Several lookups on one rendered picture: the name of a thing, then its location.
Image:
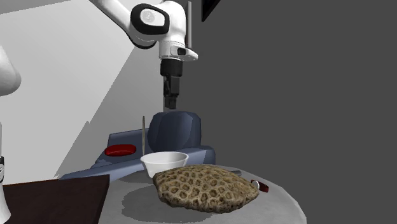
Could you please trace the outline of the brown honeycomb patterned lump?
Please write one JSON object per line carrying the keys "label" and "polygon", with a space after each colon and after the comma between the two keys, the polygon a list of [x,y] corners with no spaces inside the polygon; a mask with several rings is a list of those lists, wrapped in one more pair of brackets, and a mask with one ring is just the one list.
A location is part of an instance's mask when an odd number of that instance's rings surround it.
{"label": "brown honeycomb patterned lump", "polygon": [[215,165],[178,167],[152,180],[163,203],[206,213],[230,213],[259,196],[252,183]]}

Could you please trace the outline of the blue sofa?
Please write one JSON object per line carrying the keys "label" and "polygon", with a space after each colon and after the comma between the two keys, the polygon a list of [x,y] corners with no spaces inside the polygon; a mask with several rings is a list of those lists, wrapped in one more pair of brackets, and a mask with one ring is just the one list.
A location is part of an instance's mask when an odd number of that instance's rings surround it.
{"label": "blue sofa", "polygon": [[[159,151],[180,151],[189,155],[187,165],[215,164],[215,150],[201,144],[201,119],[192,112],[170,111],[153,115],[146,129],[145,155]],[[63,175],[62,179],[85,178],[108,174],[111,181],[144,170],[142,157],[142,129],[110,134],[108,146],[133,144],[136,152],[123,157],[109,157],[101,153],[91,168]]]}

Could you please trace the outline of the white bowl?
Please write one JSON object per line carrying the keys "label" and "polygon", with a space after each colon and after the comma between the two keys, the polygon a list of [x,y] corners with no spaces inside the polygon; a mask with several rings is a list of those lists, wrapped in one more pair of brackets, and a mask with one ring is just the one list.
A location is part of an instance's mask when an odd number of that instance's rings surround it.
{"label": "white bowl", "polygon": [[189,156],[178,151],[161,151],[141,157],[148,176],[152,178],[156,173],[186,165]]}

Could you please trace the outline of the red and white small tube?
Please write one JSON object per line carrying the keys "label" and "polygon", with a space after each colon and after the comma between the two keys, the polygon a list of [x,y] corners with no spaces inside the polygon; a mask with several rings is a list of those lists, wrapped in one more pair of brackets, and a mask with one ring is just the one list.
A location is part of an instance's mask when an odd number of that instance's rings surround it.
{"label": "red and white small tube", "polygon": [[258,180],[255,180],[255,179],[252,179],[250,182],[251,182],[259,191],[268,193],[268,191],[269,191],[269,186],[266,185],[265,183],[262,183],[262,182],[260,182],[260,181],[258,181]]}

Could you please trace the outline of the red oval cushion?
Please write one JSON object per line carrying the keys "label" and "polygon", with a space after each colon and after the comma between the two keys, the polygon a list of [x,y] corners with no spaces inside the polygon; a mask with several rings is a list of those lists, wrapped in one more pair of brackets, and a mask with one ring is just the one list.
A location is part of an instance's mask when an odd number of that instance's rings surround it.
{"label": "red oval cushion", "polygon": [[104,154],[109,157],[123,157],[134,154],[136,152],[136,146],[133,144],[116,144],[108,146],[104,150]]}

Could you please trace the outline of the round grey table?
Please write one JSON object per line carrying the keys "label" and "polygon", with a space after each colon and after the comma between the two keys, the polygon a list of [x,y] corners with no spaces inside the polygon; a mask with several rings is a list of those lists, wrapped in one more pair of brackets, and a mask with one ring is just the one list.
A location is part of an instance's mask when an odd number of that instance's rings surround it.
{"label": "round grey table", "polygon": [[205,213],[161,202],[147,171],[110,182],[98,224],[307,224],[298,202],[282,187],[238,169],[241,177],[269,187],[231,213]]}

